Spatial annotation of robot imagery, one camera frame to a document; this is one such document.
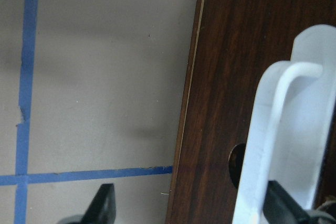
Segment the dark brown wood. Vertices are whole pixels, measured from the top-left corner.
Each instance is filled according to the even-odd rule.
[[[259,79],[316,24],[336,25],[336,0],[197,0],[166,224],[231,222],[228,157]]]

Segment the wooden door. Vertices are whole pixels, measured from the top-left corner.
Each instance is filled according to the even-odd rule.
[[[290,59],[294,38],[316,24],[336,26],[336,0],[197,0],[167,224],[231,223],[237,189],[228,158],[246,142],[260,77]],[[328,181],[320,201],[335,193]]]

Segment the hole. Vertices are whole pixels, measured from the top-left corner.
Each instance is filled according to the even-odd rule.
[[[232,184],[238,189],[240,174],[242,171],[246,144],[237,144],[231,150],[229,156],[229,173]]]

